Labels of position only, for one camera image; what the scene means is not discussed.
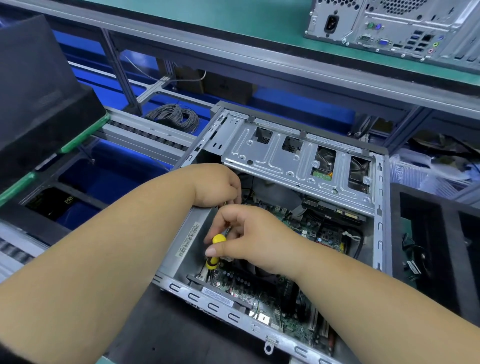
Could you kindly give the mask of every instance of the hand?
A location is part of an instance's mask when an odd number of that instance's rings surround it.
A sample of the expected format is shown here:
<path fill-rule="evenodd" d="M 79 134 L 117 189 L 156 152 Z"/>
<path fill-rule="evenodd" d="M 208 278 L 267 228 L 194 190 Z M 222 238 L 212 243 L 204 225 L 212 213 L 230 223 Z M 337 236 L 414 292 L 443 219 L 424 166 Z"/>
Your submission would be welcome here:
<path fill-rule="evenodd" d="M 307 239 L 302 238 L 262 208 L 245 205 L 223 206 L 217 212 L 205 243 L 232 227 L 227 241 L 209 246 L 206 256 L 246 259 L 269 273 L 295 279 L 301 266 Z"/>
<path fill-rule="evenodd" d="M 219 163 L 191 164 L 180 168 L 183 174 L 193 183 L 195 190 L 194 205 L 213 207 L 241 203 L 241 183 L 238 176 L 228 167 Z"/>

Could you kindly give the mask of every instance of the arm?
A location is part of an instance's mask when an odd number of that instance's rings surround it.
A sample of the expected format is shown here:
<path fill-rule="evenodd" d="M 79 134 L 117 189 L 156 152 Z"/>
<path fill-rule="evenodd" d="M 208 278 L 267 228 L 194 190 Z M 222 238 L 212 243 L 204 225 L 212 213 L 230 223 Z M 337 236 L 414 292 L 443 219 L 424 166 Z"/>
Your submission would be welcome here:
<path fill-rule="evenodd" d="M 207 256 L 247 259 L 295 280 L 365 364 L 478 363 L 480 328 L 408 285 L 292 232 L 252 206 L 219 210 Z"/>
<path fill-rule="evenodd" d="M 237 175 L 219 164 L 188 166 L 136 188 L 0 285 L 0 342 L 38 364 L 94 363 L 192 205 L 240 195 Z"/>

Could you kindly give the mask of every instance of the workbench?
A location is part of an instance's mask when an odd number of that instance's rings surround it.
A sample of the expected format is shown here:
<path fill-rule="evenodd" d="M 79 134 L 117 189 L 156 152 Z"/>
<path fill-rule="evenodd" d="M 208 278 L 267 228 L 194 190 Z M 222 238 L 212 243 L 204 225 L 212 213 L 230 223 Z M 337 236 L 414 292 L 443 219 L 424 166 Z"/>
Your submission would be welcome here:
<path fill-rule="evenodd" d="M 0 0 L 0 13 L 16 19 L 42 13 L 53 29 L 99 41 L 132 113 L 142 111 L 120 62 L 125 49 L 385 118 L 395 125 L 383 141 L 390 154 L 422 129 L 478 138 L 480 76 L 306 39 L 310 5 Z M 153 85 L 146 96 L 162 88 Z"/>

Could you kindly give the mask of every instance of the fingernail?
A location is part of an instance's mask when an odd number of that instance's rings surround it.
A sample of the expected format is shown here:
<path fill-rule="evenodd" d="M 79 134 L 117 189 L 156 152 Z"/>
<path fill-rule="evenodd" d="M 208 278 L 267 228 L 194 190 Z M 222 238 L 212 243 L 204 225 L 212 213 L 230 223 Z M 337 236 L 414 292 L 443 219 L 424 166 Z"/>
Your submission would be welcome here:
<path fill-rule="evenodd" d="M 207 250 L 205 250 L 205 256 L 215 256 L 216 255 L 216 250 L 213 245 L 209 246 Z"/>

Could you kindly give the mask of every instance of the gray wire bundle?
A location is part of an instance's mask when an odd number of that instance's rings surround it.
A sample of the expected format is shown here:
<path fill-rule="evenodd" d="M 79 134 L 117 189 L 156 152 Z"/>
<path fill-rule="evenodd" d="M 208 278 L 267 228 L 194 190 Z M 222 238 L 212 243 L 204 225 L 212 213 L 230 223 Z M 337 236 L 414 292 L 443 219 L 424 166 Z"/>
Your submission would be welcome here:
<path fill-rule="evenodd" d="M 169 120 L 186 133 L 194 132 L 200 124 L 195 111 L 184 109 L 178 104 L 165 104 L 145 115 L 150 120 Z"/>

